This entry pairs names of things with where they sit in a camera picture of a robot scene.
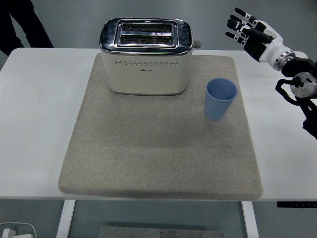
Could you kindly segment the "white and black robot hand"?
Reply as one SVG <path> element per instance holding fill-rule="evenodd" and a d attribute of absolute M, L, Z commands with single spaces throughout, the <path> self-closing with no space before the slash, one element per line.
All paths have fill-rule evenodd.
<path fill-rule="evenodd" d="M 231 30 L 226 36 L 236 41 L 257 62 L 266 62 L 276 70 L 281 70 L 279 65 L 294 52 L 286 47 L 283 38 L 270 25 L 258 20 L 253 15 L 242 9 L 235 8 L 239 16 L 231 15 L 227 27 Z"/>

